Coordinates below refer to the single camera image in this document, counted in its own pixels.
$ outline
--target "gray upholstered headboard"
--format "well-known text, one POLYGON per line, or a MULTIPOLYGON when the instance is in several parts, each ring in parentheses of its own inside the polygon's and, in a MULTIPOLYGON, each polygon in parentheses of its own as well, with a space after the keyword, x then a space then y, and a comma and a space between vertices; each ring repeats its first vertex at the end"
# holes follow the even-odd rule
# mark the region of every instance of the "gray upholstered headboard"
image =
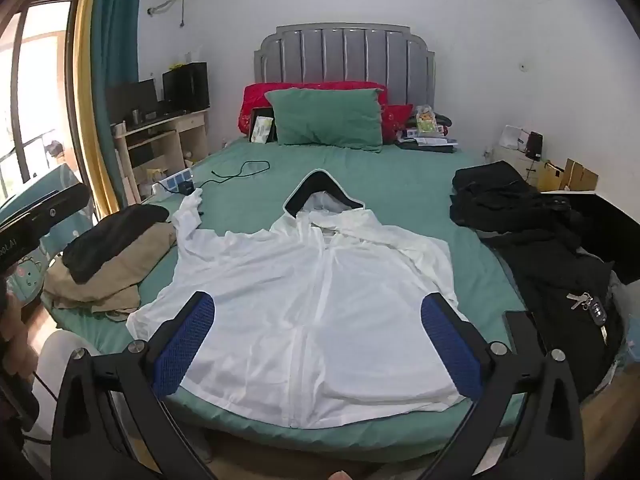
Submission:
POLYGON ((255 53, 255 81, 374 81, 389 104, 433 107, 434 53, 409 27, 305 23, 278 27, 255 53))

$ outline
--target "snack bag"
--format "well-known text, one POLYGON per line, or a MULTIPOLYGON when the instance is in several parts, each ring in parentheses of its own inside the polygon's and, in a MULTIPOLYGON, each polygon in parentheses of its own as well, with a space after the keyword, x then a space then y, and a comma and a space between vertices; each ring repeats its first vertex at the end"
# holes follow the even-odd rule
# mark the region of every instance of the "snack bag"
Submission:
POLYGON ((439 137, 436 114, 430 106, 418 106, 415 109, 415 123, 418 126, 418 134, 424 137, 439 137))

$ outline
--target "blue mesh pad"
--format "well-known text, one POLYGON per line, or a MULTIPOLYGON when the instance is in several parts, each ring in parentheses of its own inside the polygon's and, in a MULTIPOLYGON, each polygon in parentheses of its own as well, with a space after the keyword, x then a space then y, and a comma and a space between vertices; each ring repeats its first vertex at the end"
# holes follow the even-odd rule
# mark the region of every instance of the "blue mesh pad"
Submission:
POLYGON ((422 300, 422 326, 442 359, 460 395, 478 400, 482 396, 480 363, 430 294, 422 300))
POLYGON ((204 294, 154 362, 152 390, 158 399, 174 394, 209 333, 215 316, 213 299, 204 294))

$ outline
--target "cardboard box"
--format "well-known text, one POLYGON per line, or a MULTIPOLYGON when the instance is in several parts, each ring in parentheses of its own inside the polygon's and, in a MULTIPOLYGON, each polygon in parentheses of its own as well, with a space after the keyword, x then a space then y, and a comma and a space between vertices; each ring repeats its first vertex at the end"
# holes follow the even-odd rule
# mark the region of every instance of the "cardboard box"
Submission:
POLYGON ((598 183, 598 175, 587 170, 583 165, 568 158, 564 167, 564 175, 559 189, 568 191, 594 191, 598 183))
POLYGON ((538 177, 538 191, 557 191, 560 189, 563 177, 564 170, 562 168, 553 165, 549 161, 545 162, 538 177))

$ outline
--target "black metal arm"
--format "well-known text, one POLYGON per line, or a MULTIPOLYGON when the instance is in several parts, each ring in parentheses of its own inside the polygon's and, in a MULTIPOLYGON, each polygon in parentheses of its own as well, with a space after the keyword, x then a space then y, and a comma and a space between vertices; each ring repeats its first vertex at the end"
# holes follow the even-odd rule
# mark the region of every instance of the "black metal arm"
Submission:
MULTIPOLYGON (((479 480, 578 480, 584 477, 584 444, 575 387, 564 354, 544 355, 525 312, 506 313, 515 352, 484 341, 439 294, 437 302, 480 364, 482 396, 420 480, 468 480, 494 439, 513 394, 526 394, 514 433, 500 460, 479 480)), ((178 315, 184 318, 183 312, 178 315)), ((75 352, 58 397, 52 438, 54 480, 209 480, 199 460, 154 395, 154 361, 180 322, 163 325, 148 342, 121 354, 91 357, 75 352), (130 450, 111 401, 122 392, 160 475, 141 466, 130 450)))
MULTIPOLYGON (((37 202, 20 209, 0 224, 0 318, 7 307, 4 274, 31 251, 40 239, 68 216, 85 207, 90 194, 84 184, 75 184, 52 192, 37 202)), ((0 337, 0 360, 7 348, 0 337)), ((40 412, 31 385, 18 375, 10 376, 0 365, 0 396, 14 408, 24 431, 29 431, 40 412)))

